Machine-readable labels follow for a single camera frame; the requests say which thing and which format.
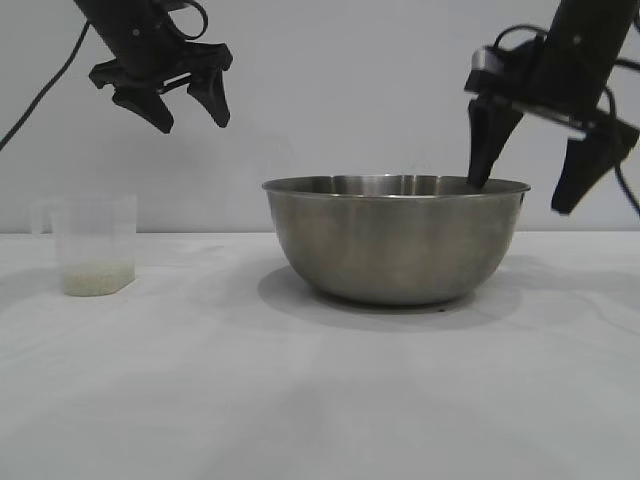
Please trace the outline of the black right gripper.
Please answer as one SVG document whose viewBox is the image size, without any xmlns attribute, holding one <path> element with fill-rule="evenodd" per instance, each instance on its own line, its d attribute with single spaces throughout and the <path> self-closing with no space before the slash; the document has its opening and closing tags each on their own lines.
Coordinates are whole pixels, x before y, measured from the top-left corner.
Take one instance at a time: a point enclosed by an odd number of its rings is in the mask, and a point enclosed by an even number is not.
<svg viewBox="0 0 640 480">
<path fill-rule="evenodd" d="M 465 90 L 470 160 L 467 182 L 483 188 L 526 113 L 586 131 L 634 18 L 636 1 L 562 1 L 547 28 L 517 24 L 477 49 Z M 571 214 L 628 149 L 611 137 L 569 139 L 551 208 Z"/>
</svg>

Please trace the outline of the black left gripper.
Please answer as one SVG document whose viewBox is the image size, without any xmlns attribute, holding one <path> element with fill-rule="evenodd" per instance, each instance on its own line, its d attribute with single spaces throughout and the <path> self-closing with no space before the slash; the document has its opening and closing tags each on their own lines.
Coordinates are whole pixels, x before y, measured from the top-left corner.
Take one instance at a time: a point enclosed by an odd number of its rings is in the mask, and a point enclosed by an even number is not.
<svg viewBox="0 0 640 480">
<path fill-rule="evenodd" d="M 184 33 L 171 18 L 173 11 L 192 7 L 200 14 L 205 33 L 209 18 L 199 2 L 77 1 L 75 5 L 114 55 L 96 65 L 90 79 L 99 88 L 118 86 L 112 96 L 115 105 L 169 133 L 174 118 L 158 93 L 188 84 L 187 93 L 214 123 L 227 127 L 231 114 L 223 74 L 233 62 L 231 51 L 224 43 L 199 43 L 201 34 Z"/>
</svg>

